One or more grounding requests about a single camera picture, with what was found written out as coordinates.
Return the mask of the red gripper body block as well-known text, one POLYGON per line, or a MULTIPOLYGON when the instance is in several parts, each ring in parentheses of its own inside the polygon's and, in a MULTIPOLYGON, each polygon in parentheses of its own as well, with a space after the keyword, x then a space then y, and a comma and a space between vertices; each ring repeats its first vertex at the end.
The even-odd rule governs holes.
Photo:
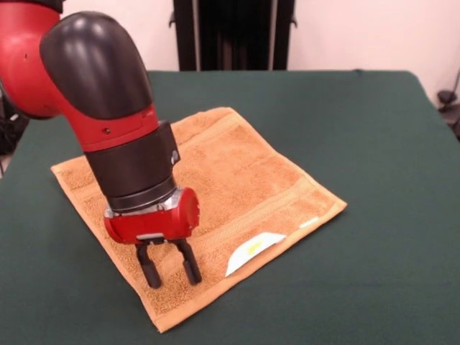
POLYGON ((200 206, 196 192, 178 188, 161 203, 130 213, 115 213, 107 208, 104 226, 109 236, 121 244, 139 244, 163 238, 185 239, 200 223, 200 206))

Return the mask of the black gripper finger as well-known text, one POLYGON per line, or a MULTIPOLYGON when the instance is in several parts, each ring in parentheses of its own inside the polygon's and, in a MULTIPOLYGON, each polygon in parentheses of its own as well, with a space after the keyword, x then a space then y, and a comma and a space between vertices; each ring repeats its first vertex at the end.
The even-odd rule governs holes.
POLYGON ((161 287, 161 279, 158 274, 158 271, 155 267, 154 262, 150 259, 148 255, 148 243, 141 243, 136 245, 136 256, 139 262, 139 265, 143 271, 144 278, 147 281, 147 284, 154 289, 161 287))
POLYGON ((191 245, 185 239, 180 239, 175 242, 175 246, 183 256, 183 266, 189 283, 191 285, 199 284, 202 281, 201 272, 191 245))

